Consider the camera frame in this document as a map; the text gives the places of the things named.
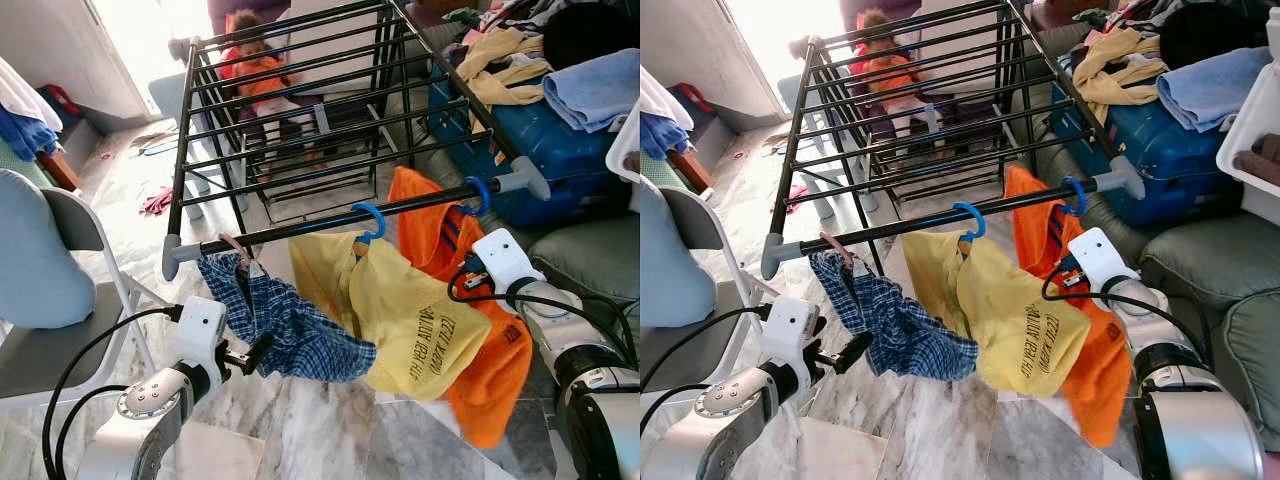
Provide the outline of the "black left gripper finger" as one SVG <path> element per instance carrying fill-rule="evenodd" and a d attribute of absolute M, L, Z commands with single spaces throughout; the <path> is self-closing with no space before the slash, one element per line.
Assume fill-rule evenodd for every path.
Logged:
<path fill-rule="evenodd" d="M 265 360 L 268 351 L 274 342 L 274 335 L 265 333 L 250 346 L 250 349 L 239 356 L 239 370 L 244 375 L 255 374 Z"/>
<path fill-rule="evenodd" d="M 837 374 L 845 374 L 868 349 L 873 335 L 870 333 L 861 333 L 852 337 L 852 339 L 833 356 L 832 370 Z"/>

